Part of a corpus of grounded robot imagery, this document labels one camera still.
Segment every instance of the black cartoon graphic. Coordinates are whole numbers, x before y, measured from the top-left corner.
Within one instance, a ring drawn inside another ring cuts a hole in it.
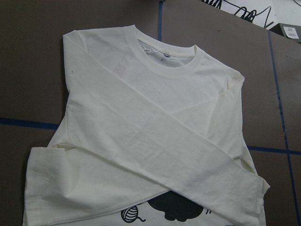
[[[130,208],[122,210],[121,211],[121,218],[127,223],[133,223],[137,219],[141,220],[142,222],[145,221],[145,219],[142,220],[140,217],[138,217],[138,208],[137,208],[137,206],[132,206]]]
[[[204,209],[173,191],[166,192],[147,202],[152,208],[165,212],[165,219],[171,221],[177,219],[185,222],[187,219],[198,217]]]

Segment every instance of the neckline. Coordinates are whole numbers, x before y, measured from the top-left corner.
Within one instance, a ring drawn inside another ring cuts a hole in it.
[[[197,45],[193,45],[191,47],[173,46],[144,34],[143,32],[139,31],[135,25],[125,26],[124,28],[126,31],[127,41],[137,59],[148,69],[161,76],[176,79],[192,74],[200,64],[204,54],[203,50],[201,50]],[[193,59],[189,63],[180,67],[168,67],[160,65],[147,56],[147,54],[141,48],[138,40],[156,49],[166,50],[166,53],[170,55],[178,57],[193,57]]]

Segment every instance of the blue line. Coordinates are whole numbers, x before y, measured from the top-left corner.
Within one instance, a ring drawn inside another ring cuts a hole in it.
[[[271,153],[280,153],[287,154],[286,150],[276,149],[276,148],[267,148],[267,147],[255,147],[255,146],[247,146],[251,151],[260,151],[260,152],[271,152]],[[298,151],[289,151],[290,154],[301,155],[301,152]]]
[[[158,40],[162,41],[162,8],[163,2],[165,0],[159,1],[159,12],[158,12]]]
[[[53,129],[53,130],[57,130],[57,128],[59,127],[59,124],[37,122],[37,121],[17,120],[17,119],[7,119],[7,118],[0,118],[0,124],[10,125],[10,126],[39,128],[39,129]],[[282,149],[256,147],[256,146],[247,146],[247,147],[249,150],[252,150],[252,151],[286,154],[286,150],[282,150]],[[289,151],[289,152],[290,152],[290,154],[301,155],[301,152],[298,152],[298,151]]]
[[[270,51],[271,51],[271,59],[272,59],[272,65],[273,65],[274,79],[275,79],[275,85],[276,85],[276,91],[277,91],[277,97],[278,97],[278,104],[279,104],[279,109],[280,109],[280,117],[281,117],[281,122],[282,122],[282,129],[283,129],[283,132],[284,132],[286,155],[287,155],[288,167],[289,167],[289,170],[290,170],[291,183],[292,183],[292,188],[293,188],[293,199],[294,199],[294,202],[295,202],[298,226],[301,226],[300,215],[299,215],[299,207],[298,207],[297,195],[296,195],[296,188],[295,188],[295,182],[294,182],[294,178],[293,178],[293,169],[292,169],[292,163],[291,163],[291,156],[290,156],[290,151],[289,151],[289,146],[288,146],[288,141],[287,141],[285,121],[284,121],[284,116],[283,116],[283,109],[282,109],[281,97],[280,97],[280,91],[279,91],[279,85],[278,85],[277,71],[276,71],[276,67],[275,67],[274,52],[273,52],[273,46],[272,46],[272,41],[271,41],[271,34],[270,34],[269,30],[268,30],[268,36],[269,36],[269,47],[270,47]]]
[[[54,130],[56,130],[59,126],[58,124],[53,124],[53,123],[45,123],[45,122],[38,122],[38,121],[25,121],[25,120],[17,120],[17,119],[6,119],[6,118],[0,118],[0,124],[10,125],[10,126],[39,128],[39,129],[54,129]]]

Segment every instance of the shirt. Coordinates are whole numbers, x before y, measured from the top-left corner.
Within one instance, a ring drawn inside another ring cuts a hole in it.
[[[269,185],[243,139],[240,72],[135,25],[72,31],[63,45],[66,112],[31,150],[24,226],[143,222],[138,208],[166,194],[262,225]]]

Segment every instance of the brown cardboard surface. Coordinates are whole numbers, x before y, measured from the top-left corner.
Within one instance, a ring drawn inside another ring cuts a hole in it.
[[[54,132],[47,129],[0,125],[0,225],[22,225],[25,174],[30,150],[32,147],[46,147]]]
[[[299,215],[301,216],[301,155],[291,154],[293,178],[296,188]]]
[[[158,2],[4,1],[1,16],[0,117],[60,123],[68,96],[62,35],[135,24],[157,38]]]
[[[301,44],[271,32],[290,150],[301,152]]]
[[[243,133],[247,145],[285,149],[267,30],[199,0],[163,5],[162,41],[197,44],[245,77]]]
[[[258,175],[270,185],[264,196],[267,226],[297,226],[286,154],[251,151],[251,156]]]

